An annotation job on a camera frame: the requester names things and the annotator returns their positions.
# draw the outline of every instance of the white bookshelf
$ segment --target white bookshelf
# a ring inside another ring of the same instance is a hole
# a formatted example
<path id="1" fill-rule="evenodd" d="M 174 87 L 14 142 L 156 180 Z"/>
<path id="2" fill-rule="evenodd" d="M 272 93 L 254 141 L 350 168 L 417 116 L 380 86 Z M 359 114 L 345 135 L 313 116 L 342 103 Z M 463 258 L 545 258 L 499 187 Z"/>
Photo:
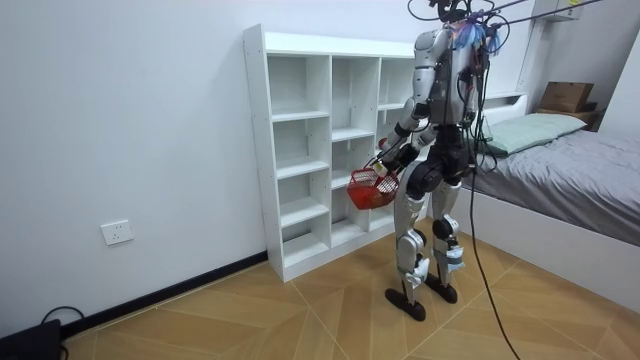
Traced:
<path id="1" fill-rule="evenodd" d="M 393 204 L 360 211 L 346 188 L 411 96 L 413 45 L 256 25 L 244 49 L 267 251 L 288 281 L 393 232 Z"/>

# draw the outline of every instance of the wooden floor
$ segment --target wooden floor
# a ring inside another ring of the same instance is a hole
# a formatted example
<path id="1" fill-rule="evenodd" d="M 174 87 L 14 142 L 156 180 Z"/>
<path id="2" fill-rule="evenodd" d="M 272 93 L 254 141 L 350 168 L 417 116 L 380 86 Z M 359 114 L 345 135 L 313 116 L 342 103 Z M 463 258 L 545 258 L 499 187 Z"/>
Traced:
<path id="1" fill-rule="evenodd" d="M 419 227 L 429 233 L 428 222 Z M 268 264 L 257 266 L 66 345 L 72 360 L 513 359 L 470 239 L 461 242 L 467 266 L 454 273 L 458 304 L 421 287 L 423 323 L 384 298 L 386 288 L 399 288 L 389 236 L 287 284 Z M 640 359 L 640 315 L 478 245 L 522 359 Z"/>

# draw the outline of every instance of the wall socket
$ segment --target wall socket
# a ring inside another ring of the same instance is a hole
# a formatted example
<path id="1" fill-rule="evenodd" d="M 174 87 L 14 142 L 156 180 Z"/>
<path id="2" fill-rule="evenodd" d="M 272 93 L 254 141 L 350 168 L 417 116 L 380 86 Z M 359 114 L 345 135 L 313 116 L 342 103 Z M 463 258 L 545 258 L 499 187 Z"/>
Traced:
<path id="1" fill-rule="evenodd" d="M 100 228 L 102 229 L 102 235 L 104 235 L 104 241 L 107 242 L 107 245 L 133 240 L 133 233 L 131 232 L 129 220 L 102 225 Z"/>

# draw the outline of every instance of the pillow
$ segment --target pillow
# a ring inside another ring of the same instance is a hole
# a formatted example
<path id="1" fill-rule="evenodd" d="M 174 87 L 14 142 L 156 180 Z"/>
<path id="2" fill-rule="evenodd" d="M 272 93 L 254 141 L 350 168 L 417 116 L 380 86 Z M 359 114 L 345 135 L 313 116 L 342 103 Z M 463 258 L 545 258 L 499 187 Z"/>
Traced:
<path id="1" fill-rule="evenodd" d="M 531 121 L 539 122 L 548 126 L 550 129 L 554 129 L 558 133 L 558 137 L 576 132 L 587 124 L 573 116 L 560 115 L 560 114 L 531 114 L 524 116 L 524 118 Z"/>
<path id="2" fill-rule="evenodd" d="M 558 137 L 555 130 L 526 117 L 506 120 L 491 127 L 493 140 L 487 146 L 496 156 L 508 156 L 555 140 Z"/>
<path id="3" fill-rule="evenodd" d="M 493 125 L 491 127 L 493 140 L 487 145 L 496 156 L 508 156 L 534 146 L 544 145 L 585 126 L 582 120 L 567 115 L 525 115 Z"/>

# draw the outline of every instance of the black wire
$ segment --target black wire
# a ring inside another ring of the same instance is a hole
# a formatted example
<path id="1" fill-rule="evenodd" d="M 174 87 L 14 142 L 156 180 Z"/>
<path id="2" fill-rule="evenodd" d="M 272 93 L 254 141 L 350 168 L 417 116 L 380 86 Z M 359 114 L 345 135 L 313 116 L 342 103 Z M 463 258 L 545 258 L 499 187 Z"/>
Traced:
<path id="1" fill-rule="evenodd" d="M 371 159 L 369 159 L 369 161 L 367 161 L 367 164 L 364 167 L 366 168 L 367 166 L 371 165 L 376 159 L 383 158 L 385 155 L 387 155 L 389 153 L 389 151 L 393 150 L 401 142 L 402 142 L 402 139 L 398 139 L 398 141 L 396 141 L 396 143 L 393 144 L 392 147 L 388 148 L 387 150 L 384 150 L 379 155 L 376 155 L 376 156 L 372 157 Z"/>
<path id="2" fill-rule="evenodd" d="M 420 21 L 439 21 L 439 20 L 440 20 L 440 16 L 438 16 L 437 18 L 430 18 L 430 19 L 428 19 L 428 18 L 422 18 L 422 17 L 420 17 L 420 16 L 416 15 L 416 14 L 413 12 L 413 10 L 411 10 L 411 3 L 412 3 L 413 1 L 414 1 L 414 0 L 409 0 L 409 1 L 407 2 L 407 10 L 409 11 L 409 14 L 411 14 L 411 16 L 413 16 L 415 19 L 418 19 L 418 20 L 420 20 Z M 447 11 L 447 13 L 446 13 L 442 18 L 447 17 L 449 14 L 451 14 L 451 12 L 453 12 L 453 10 L 455 10 L 455 9 L 454 9 L 453 7 L 450 7 L 450 8 L 449 8 L 449 11 Z"/>
<path id="3" fill-rule="evenodd" d="M 60 345 L 60 354 L 64 353 L 64 360 L 69 360 L 69 349 L 64 347 L 64 345 Z"/>
<path id="4" fill-rule="evenodd" d="M 482 46 L 482 49 L 483 49 L 484 51 L 486 51 L 487 53 L 489 53 L 489 54 L 495 54 L 495 53 L 497 53 L 498 51 L 500 51 L 500 49 L 502 49 L 502 47 L 504 46 L 504 44 L 506 44 L 506 43 L 507 43 L 507 40 L 509 40 L 509 36 L 511 36 L 511 24 L 510 24 L 509 22 L 507 22 L 507 19 L 505 19 L 505 17 L 504 17 L 504 16 L 502 16 L 502 15 L 498 15 L 498 14 L 493 14 L 491 17 L 494 17 L 494 16 L 495 16 L 495 17 L 499 17 L 499 18 L 501 18 L 502 20 L 504 20 L 504 21 L 505 21 L 505 25 L 507 25 L 507 36 L 505 36 L 504 40 L 502 40 L 502 44 L 500 44 L 500 46 L 498 46 L 498 47 L 497 47 L 495 50 L 493 50 L 493 51 L 489 51 L 489 50 L 488 50 L 487 48 L 485 48 L 485 47 L 484 47 L 484 45 L 483 45 L 483 46 Z"/>
<path id="5" fill-rule="evenodd" d="M 482 0 L 482 1 L 488 2 L 489 4 L 491 4 L 491 10 L 496 8 L 496 3 L 494 3 L 493 1 L 491 1 L 491 0 Z"/>
<path id="6" fill-rule="evenodd" d="M 49 312 L 47 313 L 47 315 L 45 315 L 45 316 L 44 316 L 44 318 L 42 319 L 42 322 L 41 322 L 40 324 L 44 324 L 44 322 L 45 322 L 45 321 L 47 321 L 47 318 L 48 318 L 51 314 L 53 314 L 54 312 L 56 312 L 56 311 L 58 311 L 58 310 L 72 310 L 72 311 L 75 311 L 76 313 L 78 313 L 78 315 L 80 315 L 80 318 L 81 318 L 81 319 L 84 319 L 84 314 L 82 313 L 82 311 L 80 311 L 80 310 L 78 310 L 78 309 L 74 308 L 73 306 L 58 306 L 57 308 L 55 308 L 55 309 L 53 309 L 53 310 L 49 311 Z"/>
<path id="7" fill-rule="evenodd" d="M 429 125 L 431 125 L 431 120 L 427 120 L 427 125 L 425 125 L 425 126 L 423 126 L 423 127 L 421 127 L 421 128 L 415 129 L 415 130 L 413 130 L 413 131 L 411 131 L 411 132 L 412 132 L 412 133 L 414 133 L 414 134 L 415 134 L 415 133 L 418 133 L 418 132 L 423 132 L 423 131 L 427 130 L 427 128 L 429 127 Z"/>
<path id="8" fill-rule="evenodd" d="M 527 20 L 535 20 L 535 19 L 539 19 L 539 18 L 541 18 L 541 17 L 545 17 L 545 16 L 547 16 L 547 15 L 553 15 L 553 14 L 556 14 L 556 13 L 559 13 L 559 12 L 563 12 L 563 11 L 567 11 L 567 10 L 571 10 L 571 9 L 574 9 L 574 8 L 577 8 L 577 7 L 580 7 L 580 6 L 589 5 L 589 4 L 592 4 L 592 3 L 598 2 L 598 1 L 602 1 L 602 0 L 589 0 L 589 1 L 585 1 L 585 2 L 583 2 L 583 3 L 581 3 L 581 4 L 572 5 L 572 6 L 567 6 L 567 7 L 562 8 L 562 9 L 557 9 L 557 10 L 553 10 L 553 11 L 548 11 L 548 12 L 545 12 L 545 13 L 542 13 L 542 14 L 538 14 L 538 15 L 534 15 L 534 16 L 529 16 L 529 17 L 522 18 L 522 19 L 518 19 L 518 20 L 514 20 L 514 21 L 507 21 L 507 20 L 505 20 L 505 23 L 506 23 L 506 24 L 517 24 L 517 23 L 519 23 L 519 22 L 523 22 L 523 21 L 527 21 Z"/>
<path id="9" fill-rule="evenodd" d="M 462 96 L 462 93 L 460 92 L 460 75 L 458 75 L 458 80 L 456 80 L 456 90 L 458 90 L 458 97 L 460 100 L 465 101 L 464 96 Z"/>
<path id="10" fill-rule="evenodd" d="M 478 108 L 478 121 L 476 122 L 476 139 L 474 141 L 474 151 L 476 152 L 473 157 L 475 160 L 477 151 L 478 151 L 478 147 L 480 145 L 481 142 L 481 138 L 484 142 L 486 142 L 486 138 L 484 138 L 484 135 L 482 135 L 482 123 L 484 122 L 483 120 L 483 115 L 482 115 L 482 111 L 484 110 L 484 102 L 486 100 L 486 89 L 487 89 L 487 78 L 489 77 L 489 70 L 491 69 L 491 63 L 487 63 L 487 71 L 486 74 L 483 74 L 481 76 L 480 81 L 482 82 L 479 86 L 479 91 L 481 91 L 482 93 L 478 93 L 478 96 L 480 97 L 481 102 L 480 102 L 480 106 Z M 513 355 L 516 357 L 516 359 L 521 360 L 520 356 L 518 355 L 518 353 L 516 352 L 515 348 L 513 347 L 513 345 L 511 344 L 511 341 L 509 341 L 509 337 L 507 336 L 507 333 L 504 330 L 504 326 L 502 325 L 502 320 L 500 320 L 500 315 L 498 314 L 498 309 L 496 308 L 496 304 L 495 301 L 493 300 L 493 295 L 491 294 L 491 288 L 489 287 L 489 282 L 487 281 L 487 276 L 484 273 L 484 269 L 482 267 L 482 262 L 480 261 L 480 256 L 478 255 L 478 246 L 477 246 L 477 239 L 476 239 L 476 227 L 475 227 L 475 221 L 473 219 L 473 209 L 474 209 L 474 201 L 475 201 L 475 192 L 476 192 L 476 176 L 477 176 L 477 167 L 476 169 L 474 169 L 472 175 L 471 175 L 471 201 L 470 201 L 470 205 L 469 205 L 469 221 L 471 223 L 471 241 L 473 242 L 473 252 L 475 253 L 475 257 L 476 257 L 476 261 L 478 262 L 478 268 L 480 268 L 480 274 L 482 274 L 482 281 L 484 282 L 484 286 L 487 289 L 487 294 L 489 295 L 489 301 L 491 302 L 491 307 L 493 308 L 493 313 L 496 316 L 496 320 L 498 322 L 498 326 L 500 327 L 500 332 L 502 332 L 502 336 L 504 337 L 504 340 L 506 341 L 507 345 L 509 346 L 509 349 L 511 349 L 511 352 L 513 353 Z"/>

